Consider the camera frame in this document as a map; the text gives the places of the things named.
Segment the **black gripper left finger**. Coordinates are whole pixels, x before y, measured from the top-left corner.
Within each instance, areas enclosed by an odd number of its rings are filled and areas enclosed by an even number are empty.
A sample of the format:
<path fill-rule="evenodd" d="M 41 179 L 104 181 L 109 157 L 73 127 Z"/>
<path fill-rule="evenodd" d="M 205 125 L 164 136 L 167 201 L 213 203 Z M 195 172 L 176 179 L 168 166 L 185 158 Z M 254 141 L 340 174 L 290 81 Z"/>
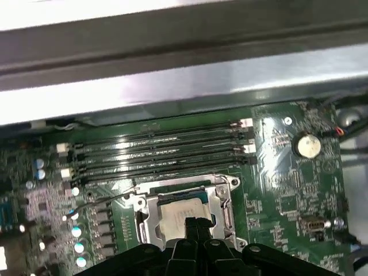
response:
<path fill-rule="evenodd" d="M 161 250 L 141 244 L 86 269 L 78 275 L 196 275 L 198 259 L 198 220 L 185 220 L 185 237 L 173 247 Z"/>

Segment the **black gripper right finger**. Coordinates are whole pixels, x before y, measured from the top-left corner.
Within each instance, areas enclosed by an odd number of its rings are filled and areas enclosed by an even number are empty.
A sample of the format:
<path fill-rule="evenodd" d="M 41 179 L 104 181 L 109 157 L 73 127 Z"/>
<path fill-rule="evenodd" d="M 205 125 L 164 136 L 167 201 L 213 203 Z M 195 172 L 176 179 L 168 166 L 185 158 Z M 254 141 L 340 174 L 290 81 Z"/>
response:
<path fill-rule="evenodd" d="M 211 267 L 210 275 L 336 275 L 271 247 L 252 243 L 242 251 L 231 250 L 225 241 L 212 238 L 212 222 L 198 219 L 198 237 Z"/>

